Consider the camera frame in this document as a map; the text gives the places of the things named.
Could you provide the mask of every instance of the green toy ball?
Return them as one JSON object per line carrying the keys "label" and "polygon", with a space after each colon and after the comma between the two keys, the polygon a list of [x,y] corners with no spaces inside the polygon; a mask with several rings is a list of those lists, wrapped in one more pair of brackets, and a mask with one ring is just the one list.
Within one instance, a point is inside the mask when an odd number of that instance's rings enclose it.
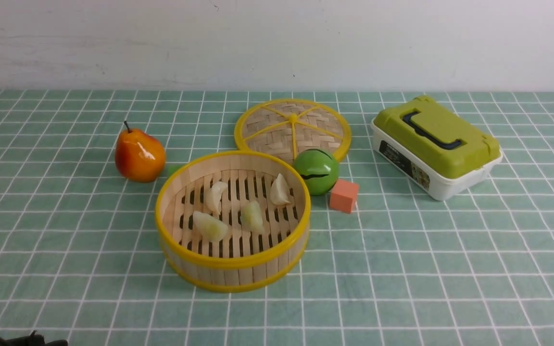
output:
{"label": "green toy ball", "polygon": [[324,149],[314,148],[303,151],[296,157],[293,166],[305,180],[312,196],[327,193],[339,179],[339,162]]}

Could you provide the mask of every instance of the white wall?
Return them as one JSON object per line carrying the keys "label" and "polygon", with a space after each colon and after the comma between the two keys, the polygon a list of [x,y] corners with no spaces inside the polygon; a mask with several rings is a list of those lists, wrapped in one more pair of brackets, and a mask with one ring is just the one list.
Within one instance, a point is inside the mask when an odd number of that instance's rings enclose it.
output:
{"label": "white wall", "polygon": [[554,90],[551,0],[0,0],[0,88]]}

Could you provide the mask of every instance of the green lid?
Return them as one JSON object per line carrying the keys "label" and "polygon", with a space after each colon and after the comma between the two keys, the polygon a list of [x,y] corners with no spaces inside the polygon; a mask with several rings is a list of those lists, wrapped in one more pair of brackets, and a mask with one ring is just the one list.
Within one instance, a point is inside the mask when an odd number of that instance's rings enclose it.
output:
{"label": "green lid", "polygon": [[429,96],[379,112],[373,123],[437,173],[456,179],[500,156],[499,142]]}

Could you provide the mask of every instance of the orange cube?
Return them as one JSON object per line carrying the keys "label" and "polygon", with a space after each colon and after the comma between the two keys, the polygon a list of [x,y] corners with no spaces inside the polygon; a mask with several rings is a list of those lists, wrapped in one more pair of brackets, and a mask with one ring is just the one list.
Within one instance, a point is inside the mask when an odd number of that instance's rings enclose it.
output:
{"label": "orange cube", "polygon": [[358,198],[359,186],[347,180],[337,180],[330,191],[330,208],[351,214]]}

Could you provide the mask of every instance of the toy pear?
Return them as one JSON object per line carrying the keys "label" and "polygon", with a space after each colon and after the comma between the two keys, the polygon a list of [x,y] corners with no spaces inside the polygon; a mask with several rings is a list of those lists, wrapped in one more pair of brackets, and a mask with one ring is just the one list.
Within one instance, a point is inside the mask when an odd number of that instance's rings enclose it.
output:
{"label": "toy pear", "polygon": [[119,173],[133,182],[155,181],[165,166],[165,149],[161,142],[140,129],[125,129],[119,134],[114,163]]}

